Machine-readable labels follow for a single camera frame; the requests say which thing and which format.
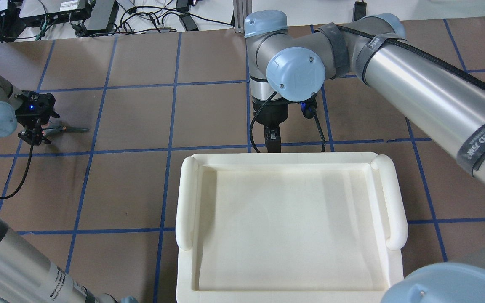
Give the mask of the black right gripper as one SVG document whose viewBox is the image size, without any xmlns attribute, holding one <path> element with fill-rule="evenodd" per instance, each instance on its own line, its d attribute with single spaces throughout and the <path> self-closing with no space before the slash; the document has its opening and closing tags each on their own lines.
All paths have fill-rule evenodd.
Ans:
<svg viewBox="0 0 485 303">
<path fill-rule="evenodd" d="M 288 118 L 288 106 L 300 105 L 304 117 L 311 119 L 317 113 L 316 98 L 303 102 L 292 102 L 285 98 L 277 98 L 267 103 L 254 122 L 264 125 L 264 145 L 267 153 L 281 153 L 281 130 L 279 125 Z"/>
</svg>

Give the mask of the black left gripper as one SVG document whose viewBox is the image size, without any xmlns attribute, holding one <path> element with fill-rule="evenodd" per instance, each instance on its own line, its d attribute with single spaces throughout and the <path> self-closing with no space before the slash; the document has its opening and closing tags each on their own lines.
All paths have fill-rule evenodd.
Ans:
<svg viewBox="0 0 485 303">
<path fill-rule="evenodd" d="M 15 99 L 21 101 L 21 105 L 15 110 L 17 122 L 21 124 L 23 132 L 18 137 L 31 146 L 39 146 L 44 142 L 43 131 L 35 131 L 35 125 L 46 125 L 50 118 L 60 118 L 55 112 L 56 98 L 51 93 L 37 93 L 23 91 L 15 95 Z"/>
</svg>

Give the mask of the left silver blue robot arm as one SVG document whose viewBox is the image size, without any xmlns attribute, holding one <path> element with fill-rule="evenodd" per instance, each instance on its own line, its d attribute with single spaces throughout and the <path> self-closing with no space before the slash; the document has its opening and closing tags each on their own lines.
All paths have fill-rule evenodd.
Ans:
<svg viewBox="0 0 485 303">
<path fill-rule="evenodd" d="M 52 94 L 20 90 L 0 75 L 0 138 L 12 135 L 31 147 L 43 142 L 43 127 L 54 111 Z M 0 218 L 0 303 L 116 303 L 108 294 L 95 295 L 37 250 Z"/>
</svg>

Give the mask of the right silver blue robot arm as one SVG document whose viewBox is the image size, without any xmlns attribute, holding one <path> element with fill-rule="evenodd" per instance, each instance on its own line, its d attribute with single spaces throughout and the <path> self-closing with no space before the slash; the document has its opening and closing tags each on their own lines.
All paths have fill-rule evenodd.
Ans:
<svg viewBox="0 0 485 303">
<path fill-rule="evenodd" d="M 273 102 L 304 102 L 326 79 L 356 73 L 485 184 L 485 82 L 410 45 L 395 15 L 329 23 L 293 38 L 277 10 L 244 21 L 251 91 L 259 111 Z"/>
</svg>

